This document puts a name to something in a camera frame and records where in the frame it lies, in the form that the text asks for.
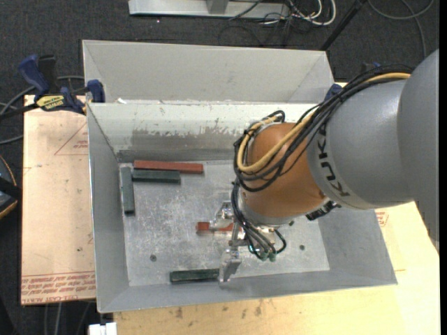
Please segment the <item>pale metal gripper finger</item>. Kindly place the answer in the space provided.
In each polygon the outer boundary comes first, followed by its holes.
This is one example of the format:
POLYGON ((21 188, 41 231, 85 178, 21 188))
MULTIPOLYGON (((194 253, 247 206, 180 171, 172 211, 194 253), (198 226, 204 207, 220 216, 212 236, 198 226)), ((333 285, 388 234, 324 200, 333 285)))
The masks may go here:
POLYGON ((211 231, 223 230, 233 224, 233 207, 231 202, 223 202, 214 218, 209 222, 211 231))
POLYGON ((236 273, 241 262, 239 250, 237 248, 227 248, 221 255, 218 281, 220 283, 228 282, 230 277, 236 273))

